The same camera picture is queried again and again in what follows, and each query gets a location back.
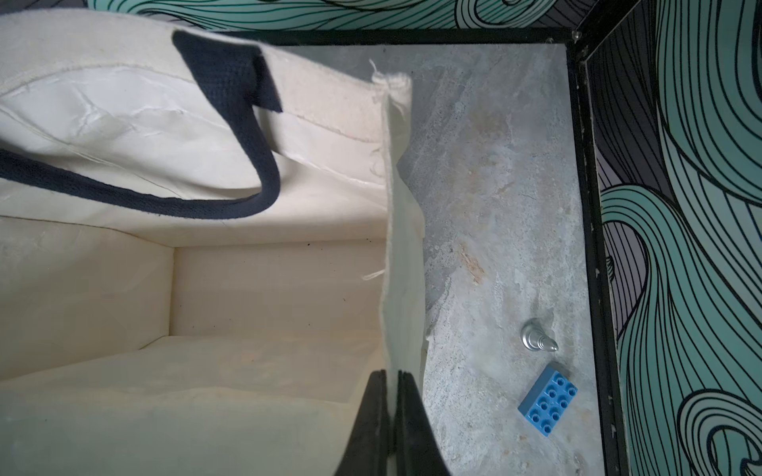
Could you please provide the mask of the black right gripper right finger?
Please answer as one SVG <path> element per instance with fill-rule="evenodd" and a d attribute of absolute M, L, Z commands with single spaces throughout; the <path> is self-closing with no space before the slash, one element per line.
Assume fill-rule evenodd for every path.
<path fill-rule="evenodd" d="M 404 371 L 398 372 L 395 458 L 398 475 L 450 475 L 438 448 L 414 376 Z"/>

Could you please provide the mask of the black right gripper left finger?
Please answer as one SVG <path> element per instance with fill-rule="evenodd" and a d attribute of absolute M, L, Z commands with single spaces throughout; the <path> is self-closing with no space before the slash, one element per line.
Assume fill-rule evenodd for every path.
<path fill-rule="evenodd" d="M 369 375 L 343 458 L 335 476 L 384 476 L 390 444 L 387 374 Z"/>

